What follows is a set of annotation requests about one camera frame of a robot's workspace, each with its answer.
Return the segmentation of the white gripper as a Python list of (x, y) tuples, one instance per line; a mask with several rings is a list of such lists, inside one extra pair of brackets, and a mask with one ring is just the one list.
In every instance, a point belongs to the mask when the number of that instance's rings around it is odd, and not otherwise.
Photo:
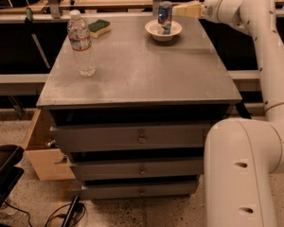
[(197, 0), (189, 1), (183, 5), (173, 7), (172, 14), (174, 16), (201, 18), (204, 13), (204, 18), (207, 21), (217, 21), (221, 1), (222, 0), (204, 0), (204, 5)]

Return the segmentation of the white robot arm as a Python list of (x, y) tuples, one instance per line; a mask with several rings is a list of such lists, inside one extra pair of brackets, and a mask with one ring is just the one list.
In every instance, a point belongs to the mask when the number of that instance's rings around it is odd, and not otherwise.
[(213, 126), (196, 194), (146, 204), (149, 225), (284, 227), (284, 43), (276, 29), (275, 0), (205, 0), (173, 12), (251, 36), (257, 71), (231, 75), (241, 91), (261, 93), (262, 100), (239, 105), (232, 118)]

